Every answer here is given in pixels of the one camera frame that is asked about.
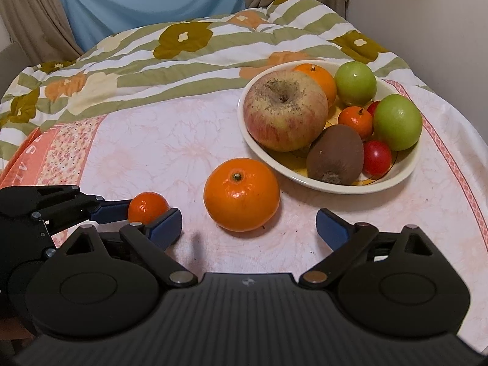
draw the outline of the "pink tablecloth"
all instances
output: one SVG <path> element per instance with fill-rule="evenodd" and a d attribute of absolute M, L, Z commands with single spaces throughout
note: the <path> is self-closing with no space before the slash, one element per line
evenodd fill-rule
<path fill-rule="evenodd" d="M 411 177 L 364 196 L 320 193 L 279 177 L 280 210 L 250 235 L 221 230 L 202 199 L 205 181 L 217 165 L 252 156 L 237 126 L 241 90 L 54 127 L 25 148 L 2 185 L 78 183 L 83 192 L 106 199 L 161 193 L 184 217 L 184 234 L 168 252 L 200 276 L 205 271 L 290 271 L 298 277 L 330 253 L 315 230 L 315 214 L 322 207 L 384 231 L 419 225 L 467 283 L 472 303 L 460 336 L 483 350 L 488 345 L 488 147 L 440 97 L 394 84 L 408 92 L 425 116 L 422 159 Z M 59 234 L 57 243 L 68 234 Z"/>

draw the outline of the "bed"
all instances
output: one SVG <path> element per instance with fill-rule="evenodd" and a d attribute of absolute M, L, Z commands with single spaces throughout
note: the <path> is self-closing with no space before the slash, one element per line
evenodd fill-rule
<path fill-rule="evenodd" d="M 232 236 L 210 219 L 202 193 L 221 162 L 253 157 L 237 127 L 241 90 L 271 66 L 310 58 L 362 61 L 409 97 L 424 116 L 422 161 L 402 184 L 365 196 L 319 193 L 279 177 L 279 213 Z M 460 336 L 477 350 L 488 345 L 488 147 L 404 60 L 316 0 L 144 26 L 105 38 L 76 61 L 29 67 L 2 98 L 0 127 L 2 187 L 77 184 L 106 199 L 159 192 L 184 217 L 168 252 L 200 277 L 297 277 L 330 253 L 315 231 L 321 207 L 384 231 L 415 223 L 470 289 Z M 57 246 L 72 231 L 58 234 Z"/>

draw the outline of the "red and yellow apple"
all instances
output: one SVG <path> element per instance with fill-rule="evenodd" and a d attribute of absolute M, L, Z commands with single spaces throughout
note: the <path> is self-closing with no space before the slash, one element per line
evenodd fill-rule
<path fill-rule="evenodd" d="M 328 117 L 323 90 L 308 75 L 278 70 L 258 79 L 243 104 L 244 122 L 258 143 L 274 151 L 294 151 L 310 145 Z"/>

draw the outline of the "bowl of fruit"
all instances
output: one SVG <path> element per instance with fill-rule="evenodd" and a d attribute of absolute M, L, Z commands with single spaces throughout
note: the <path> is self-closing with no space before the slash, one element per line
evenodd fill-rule
<path fill-rule="evenodd" d="M 360 62 L 304 60 L 267 69 L 243 90 L 238 122 L 262 161 L 328 193 L 391 188 L 420 158 L 420 111 Z"/>

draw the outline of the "fruit bowl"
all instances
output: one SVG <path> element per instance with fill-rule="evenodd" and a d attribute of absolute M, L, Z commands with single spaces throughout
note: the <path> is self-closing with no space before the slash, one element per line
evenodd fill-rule
<path fill-rule="evenodd" d="M 249 134 L 244 122 L 243 115 L 243 104 L 244 99 L 249 92 L 251 86 L 262 76 L 274 72 L 276 70 L 288 69 L 291 70 L 294 67 L 302 63 L 311 63 L 316 66 L 323 67 L 330 74 L 335 75 L 340 63 L 331 62 L 327 60 L 302 60 L 296 62 L 283 63 L 281 65 L 274 66 L 264 72 L 258 74 L 254 77 L 244 88 L 242 95 L 239 99 L 237 106 L 237 117 L 239 128 L 241 130 L 242 136 L 246 141 L 247 145 L 251 150 L 266 164 L 272 167 L 274 170 L 283 174 L 287 178 L 302 184 L 303 186 L 323 191 L 326 193 L 334 194 L 370 194 L 376 193 L 378 191 L 386 190 L 395 186 L 396 184 L 405 180 L 413 171 L 420 159 L 420 141 L 416 143 L 413 147 L 408 150 L 393 153 L 393 164 L 390 170 L 380 178 L 367 178 L 363 174 L 358 178 L 358 180 L 351 186 L 344 186 L 338 184 L 324 183 L 307 177 L 306 169 L 306 150 L 297 150 L 293 152 L 275 152 L 270 151 L 262 147 L 258 142 L 256 142 L 253 137 Z M 374 97 L 374 100 L 381 100 L 384 97 L 397 94 L 396 89 L 388 84 L 387 82 L 376 78 L 378 83 L 378 90 Z M 343 108 L 346 106 L 341 104 L 340 101 L 336 100 L 336 103 L 331 107 L 329 111 L 328 123 L 326 126 L 334 125 L 337 123 L 337 117 Z"/>

